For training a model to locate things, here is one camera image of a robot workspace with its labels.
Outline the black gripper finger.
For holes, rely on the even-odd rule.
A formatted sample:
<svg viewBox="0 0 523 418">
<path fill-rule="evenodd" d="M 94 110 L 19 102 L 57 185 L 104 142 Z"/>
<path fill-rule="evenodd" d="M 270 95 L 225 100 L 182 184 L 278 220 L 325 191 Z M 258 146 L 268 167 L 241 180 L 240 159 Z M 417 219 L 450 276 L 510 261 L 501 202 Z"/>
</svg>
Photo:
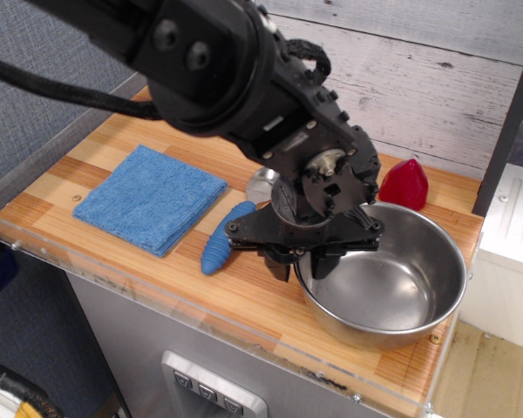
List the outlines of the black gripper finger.
<svg viewBox="0 0 523 418">
<path fill-rule="evenodd" d="M 262 253 L 265 265 L 274 278 L 288 282 L 291 265 L 295 262 L 294 254 L 284 247 L 265 247 Z"/>
<path fill-rule="evenodd" d="M 319 246 L 310 252 L 310 267 L 315 280 L 325 279 L 344 256 L 340 246 Z"/>
</svg>

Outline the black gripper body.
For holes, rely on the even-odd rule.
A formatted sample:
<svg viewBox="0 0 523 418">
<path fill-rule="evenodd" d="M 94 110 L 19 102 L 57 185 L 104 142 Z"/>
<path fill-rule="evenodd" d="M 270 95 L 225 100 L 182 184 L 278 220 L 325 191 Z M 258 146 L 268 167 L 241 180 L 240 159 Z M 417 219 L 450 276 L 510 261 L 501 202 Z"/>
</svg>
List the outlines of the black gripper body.
<svg viewBox="0 0 523 418">
<path fill-rule="evenodd" d="M 277 179 L 271 199 L 248 215 L 225 227 L 231 251 L 257 251 L 265 247 L 284 247 L 295 260 L 319 246 L 340 246 L 348 252 L 375 251 L 384 234 L 384 224 L 372 218 L 361 206 L 328 218 L 317 213 L 302 216 L 295 205 L 304 201 L 287 181 Z"/>
</svg>

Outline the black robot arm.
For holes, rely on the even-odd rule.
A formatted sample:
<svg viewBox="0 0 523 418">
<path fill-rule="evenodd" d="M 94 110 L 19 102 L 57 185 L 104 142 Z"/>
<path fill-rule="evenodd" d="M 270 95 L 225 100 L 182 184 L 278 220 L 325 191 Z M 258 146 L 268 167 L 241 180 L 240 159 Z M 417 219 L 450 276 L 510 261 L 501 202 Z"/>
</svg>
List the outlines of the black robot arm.
<svg viewBox="0 0 523 418">
<path fill-rule="evenodd" d="M 146 77 L 160 117 L 195 137 L 218 136 L 278 178 L 269 203 L 228 219 L 226 249 L 257 251 L 280 280 L 300 258 L 321 279 L 346 253 L 378 248 L 383 224 L 363 206 L 380 162 L 349 123 L 330 66 L 286 39 L 251 1 L 42 1 Z"/>
</svg>

